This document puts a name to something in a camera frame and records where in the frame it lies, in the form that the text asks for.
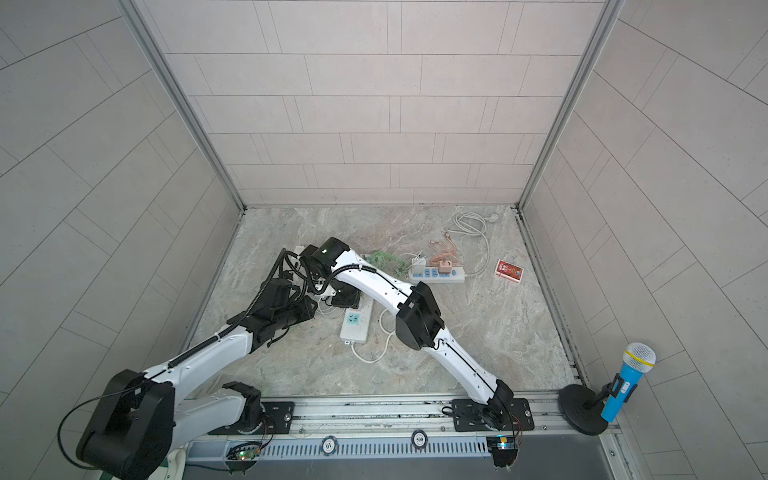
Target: white power strip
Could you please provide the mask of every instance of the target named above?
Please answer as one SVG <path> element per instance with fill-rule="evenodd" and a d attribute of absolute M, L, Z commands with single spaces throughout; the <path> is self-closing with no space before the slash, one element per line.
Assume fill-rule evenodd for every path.
<path fill-rule="evenodd" d="M 360 303 L 356 309 L 348 308 L 344 311 L 339 337 L 346 345 L 368 341 L 368 326 L 371 323 L 372 311 L 373 298 L 366 294 L 360 296 Z"/>
<path fill-rule="evenodd" d="M 440 273 L 436 266 L 427 266 L 426 258 L 419 258 L 408 271 L 408 278 L 424 283 L 464 283 L 463 266 L 454 266 L 451 273 Z"/>

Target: gray wall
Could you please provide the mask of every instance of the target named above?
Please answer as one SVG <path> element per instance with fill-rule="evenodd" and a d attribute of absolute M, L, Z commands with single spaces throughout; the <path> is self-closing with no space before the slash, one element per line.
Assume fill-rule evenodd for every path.
<path fill-rule="evenodd" d="M 628 1 L 525 207 L 592 386 L 657 353 L 647 478 L 768 473 L 766 31 L 759 0 Z"/>
<path fill-rule="evenodd" d="M 0 29 L 0 477 L 82 478 L 61 417 L 179 350 L 238 212 L 111 0 Z"/>
<path fill-rule="evenodd" d="M 602 8 L 136 3 L 250 205 L 516 202 Z"/>

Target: silver mesh microphone grille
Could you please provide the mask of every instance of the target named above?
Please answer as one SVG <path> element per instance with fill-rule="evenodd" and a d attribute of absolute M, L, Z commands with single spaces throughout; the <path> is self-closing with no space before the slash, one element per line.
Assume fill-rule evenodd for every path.
<path fill-rule="evenodd" d="M 656 363 L 656 353 L 644 343 L 630 343 L 624 351 L 624 363 L 638 372 L 648 373 Z"/>

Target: blue microphone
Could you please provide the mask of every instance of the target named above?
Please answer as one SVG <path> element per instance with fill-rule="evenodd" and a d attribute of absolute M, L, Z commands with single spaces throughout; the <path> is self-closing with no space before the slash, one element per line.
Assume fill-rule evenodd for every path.
<path fill-rule="evenodd" d="M 629 400 L 637 383 L 656 363 L 656 353 L 643 343 L 630 343 L 624 351 L 624 365 L 608 384 L 608 398 L 601 416 L 606 422 L 616 419 L 621 407 Z"/>

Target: gray floor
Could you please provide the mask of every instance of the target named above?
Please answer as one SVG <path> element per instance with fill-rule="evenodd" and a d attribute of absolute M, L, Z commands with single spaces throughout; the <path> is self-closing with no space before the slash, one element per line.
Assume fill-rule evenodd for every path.
<path fill-rule="evenodd" d="M 221 278 L 194 336 L 207 338 L 247 307 L 281 247 L 320 245 L 338 237 L 361 253 L 431 253 L 456 211 L 494 217 L 488 269 L 462 285 L 433 287 L 446 326 L 481 364 L 513 390 L 560 389 L 571 383 L 561 341 L 531 268 L 514 214 L 509 207 L 331 207 L 248 210 Z M 479 237 L 455 235 L 459 257 L 474 270 L 485 255 Z M 494 275 L 498 259 L 525 268 L 520 284 Z M 374 319 L 380 307 L 374 308 Z M 387 329 L 394 320 L 384 316 Z M 200 392 L 236 379 L 264 396 L 461 392 L 461 386 L 434 359 L 392 338 L 380 362 L 357 360 L 339 340 L 341 319 L 315 319 L 293 327 L 269 349 L 232 363 Z M 358 348 L 375 358 L 386 335 L 371 325 L 369 341 Z"/>
<path fill-rule="evenodd" d="M 256 463 L 246 478 L 328 478 L 332 480 L 609 480 L 613 478 L 598 437 L 540 435 L 524 439 L 515 464 L 494 468 L 489 458 L 409 458 L 376 460 L 303 460 Z M 187 466 L 184 480 L 229 478 Z"/>

